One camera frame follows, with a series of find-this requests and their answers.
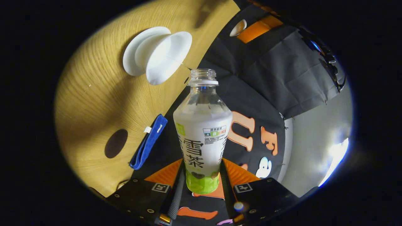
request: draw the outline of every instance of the white wall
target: white wall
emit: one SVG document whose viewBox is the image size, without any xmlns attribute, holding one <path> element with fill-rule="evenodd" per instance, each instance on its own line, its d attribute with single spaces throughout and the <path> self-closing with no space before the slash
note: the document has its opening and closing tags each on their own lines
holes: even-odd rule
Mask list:
<svg viewBox="0 0 402 226">
<path fill-rule="evenodd" d="M 349 86 L 293 120 L 293 144 L 282 185 L 301 197 L 318 186 L 332 161 L 329 148 L 350 135 L 353 107 Z"/>
</svg>

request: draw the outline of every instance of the dark hole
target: dark hole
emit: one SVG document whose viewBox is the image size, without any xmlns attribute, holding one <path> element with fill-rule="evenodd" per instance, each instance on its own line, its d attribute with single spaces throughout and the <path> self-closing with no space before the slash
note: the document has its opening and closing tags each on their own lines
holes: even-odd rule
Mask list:
<svg viewBox="0 0 402 226">
<path fill-rule="evenodd" d="M 106 157 L 114 158 L 120 153 L 127 141 L 127 135 L 127 130 L 119 129 L 109 138 L 105 146 Z"/>
</svg>

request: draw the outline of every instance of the orange letter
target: orange letter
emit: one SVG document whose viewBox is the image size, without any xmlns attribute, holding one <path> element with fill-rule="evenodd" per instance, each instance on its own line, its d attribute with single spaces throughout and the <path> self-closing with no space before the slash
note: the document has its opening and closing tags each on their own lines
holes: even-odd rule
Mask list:
<svg viewBox="0 0 402 226">
<path fill-rule="evenodd" d="M 250 133 L 254 133 L 255 120 L 253 118 L 247 118 L 246 116 L 244 116 L 236 111 L 232 111 L 232 112 L 233 112 L 233 120 L 232 120 L 232 124 L 230 125 L 228 139 L 237 144 L 240 144 L 240 145 L 246 147 L 247 151 L 251 151 L 252 144 L 253 144 L 252 137 L 245 138 L 245 137 L 242 137 L 242 136 L 236 134 L 232 130 L 232 125 L 233 125 L 233 123 L 240 124 L 240 125 L 248 128 Z"/>
<path fill-rule="evenodd" d="M 272 155 L 278 154 L 278 137 L 277 134 L 267 132 L 263 126 L 261 126 L 261 142 L 265 144 L 267 142 L 267 149 L 272 151 Z"/>
</svg>

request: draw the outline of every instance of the blue towel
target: blue towel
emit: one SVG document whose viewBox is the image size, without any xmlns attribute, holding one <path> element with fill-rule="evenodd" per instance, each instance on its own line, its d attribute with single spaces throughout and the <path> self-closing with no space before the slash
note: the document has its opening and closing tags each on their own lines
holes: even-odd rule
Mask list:
<svg viewBox="0 0 402 226">
<path fill-rule="evenodd" d="M 133 168 L 134 170 L 139 170 L 141 168 L 145 160 L 148 158 L 148 155 L 152 147 L 154 146 L 156 139 L 165 128 L 167 122 L 168 120 L 161 114 L 156 117 L 151 132 L 145 135 L 144 140 L 142 141 L 137 152 L 135 152 L 133 158 L 130 161 L 131 168 Z"/>
</svg>

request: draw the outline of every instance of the bottle label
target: bottle label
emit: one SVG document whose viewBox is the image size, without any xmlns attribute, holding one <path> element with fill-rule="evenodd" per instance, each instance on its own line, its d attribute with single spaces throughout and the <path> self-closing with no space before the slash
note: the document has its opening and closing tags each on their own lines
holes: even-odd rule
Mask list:
<svg viewBox="0 0 402 226">
<path fill-rule="evenodd" d="M 232 117 L 213 123 L 176 122 L 186 169 L 197 179 L 218 176 L 231 123 Z"/>
</svg>

